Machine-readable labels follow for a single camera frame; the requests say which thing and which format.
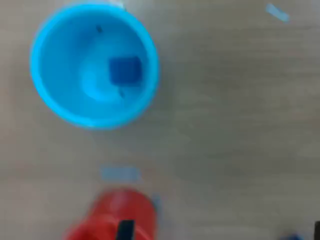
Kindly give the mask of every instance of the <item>black object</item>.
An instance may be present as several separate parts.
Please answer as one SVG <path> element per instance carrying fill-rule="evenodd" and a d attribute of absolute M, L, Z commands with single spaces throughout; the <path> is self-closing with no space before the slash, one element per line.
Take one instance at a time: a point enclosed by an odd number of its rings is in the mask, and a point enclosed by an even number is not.
<path fill-rule="evenodd" d="M 122 220 L 118 225 L 115 240 L 133 240 L 135 233 L 134 220 Z"/>
<path fill-rule="evenodd" d="M 313 234 L 314 240 L 320 240 L 320 221 L 316 221 L 314 224 L 314 234 Z"/>
<path fill-rule="evenodd" d="M 119 87 L 141 81 L 142 63 L 137 56 L 113 57 L 109 60 L 111 82 Z"/>

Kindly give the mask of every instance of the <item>blue block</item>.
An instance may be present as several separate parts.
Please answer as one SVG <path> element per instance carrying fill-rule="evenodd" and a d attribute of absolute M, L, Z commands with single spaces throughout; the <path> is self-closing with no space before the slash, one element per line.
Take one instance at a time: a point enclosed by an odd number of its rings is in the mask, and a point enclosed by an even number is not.
<path fill-rule="evenodd" d="M 137 56 L 114 57 L 109 60 L 111 82 L 119 87 L 141 81 L 142 64 Z"/>

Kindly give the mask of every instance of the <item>small blue object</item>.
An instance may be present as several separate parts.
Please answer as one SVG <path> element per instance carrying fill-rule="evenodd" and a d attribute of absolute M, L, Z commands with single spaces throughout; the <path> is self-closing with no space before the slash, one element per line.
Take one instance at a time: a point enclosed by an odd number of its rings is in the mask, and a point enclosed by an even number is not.
<path fill-rule="evenodd" d="M 111 4 L 76 4 L 54 14 L 35 36 L 29 62 L 47 106 L 84 128 L 114 129 L 135 120 L 159 82 L 158 55 L 147 30 Z M 114 84 L 137 79 L 135 86 Z"/>
<path fill-rule="evenodd" d="M 141 80 L 141 61 L 137 56 L 113 57 L 109 61 L 109 71 L 114 85 L 136 86 Z"/>
<path fill-rule="evenodd" d="M 103 167 L 101 169 L 103 180 L 112 183 L 137 183 L 141 180 L 141 172 L 136 167 Z"/>
<path fill-rule="evenodd" d="M 157 220 L 158 222 L 161 221 L 162 219 L 162 201 L 161 201 L 161 198 L 158 194 L 153 194 L 151 196 L 151 200 L 154 204 L 154 207 L 155 207 L 155 211 L 156 211 L 156 214 L 157 214 Z"/>
<path fill-rule="evenodd" d="M 303 238 L 300 237 L 300 236 L 297 235 L 297 234 L 294 234 L 294 235 L 291 235 L 291 236 L 289 236 L 289 237 L 284 238 L 283 240 L 303 240 Z"/>
<path fill-rule="evenodd" d="M 275 7 L 272 3 L 267 4 L 265 8 L 266 12 L 275 16 L 283 22 L 289 22 L 290 16 L 289 14 L 281 11 L 279 8 Z"/>

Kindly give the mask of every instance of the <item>blue plastic piece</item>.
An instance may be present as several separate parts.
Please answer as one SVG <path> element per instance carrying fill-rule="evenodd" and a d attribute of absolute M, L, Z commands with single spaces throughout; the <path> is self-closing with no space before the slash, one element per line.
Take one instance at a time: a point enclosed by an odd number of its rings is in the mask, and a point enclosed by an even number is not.
<path fill-rule="evenodd" d="M 127 56 L 139 58 L 140 83 L 120 89 L 108 62 Z M 43 101 L 61 118 L 113 129 L 149 106 L 159 63 L 151 37 L 134 16 L 110 4 L 86 3 L 62 9 L 43 25 L 31 48 L 30 73 Z"/>
<path fill-rule="evenodd" d="M 151 200 L 153 202 L 153 205 L 155 207 L 155 211 L 156 211 L 156 215 L 157 215 L 157 221 L 158 223 L 160 223 L 162 221 L 162 217 L 163 217 L 163 214 L 162 214 L 162 201 L 161 201 L 161 197 L 158 195 L 158 194 L 153 194 L 151 196 Z"/>
<path fill-rule="evenodd" d="M 136 167 L 103 167 L 101 169 L 103 180 L 112 183 L 137 183 L 141 180 L 141 172 Z"/>
<path fill-rule="evenodd" d="M 141 61 L 137 56 L 114 57 L 109 61 L 109 71 L 114 85 L 136 86 L 141 80 Z"/>
<path fill-rule="evenodd" d="M 280 10 L 279 8 L 275 7 L 271 3 L 267 4 L 265 10 L 267 13 L 275 16 L 276 18 L 280 19 L 283 22 L 289 22 L 289 20 L 290 20 L 289 14 L 287 14 L 284 11 Z"/>
<path fill-rule="evenodd" d="M 297 234 L 294 234 L 294 235 L 291 235 L 291 236 L 289 236 L 289 237 L 287 237 L 287 238 L 284 238 L 283 240 L 303 240 L 303 238 L 300 237 L 300 236 L 297 235 Z"/>

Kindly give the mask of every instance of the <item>table surface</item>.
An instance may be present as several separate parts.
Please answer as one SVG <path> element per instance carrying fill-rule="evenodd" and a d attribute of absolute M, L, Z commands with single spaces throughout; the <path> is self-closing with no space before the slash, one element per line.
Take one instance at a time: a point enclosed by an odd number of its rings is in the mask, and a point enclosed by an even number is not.
<path fill-rule="evenodd" d="M 320 220 L 320 1 L 127 0 L 161 62 L 150 109 L 115 131 L 56 117 L 29 77 L 29 48 L 69 1 L 0 8 L 0 238 L 57 240 L 134 166 L 162 200 L 160 240 L 312 239 Z"/>

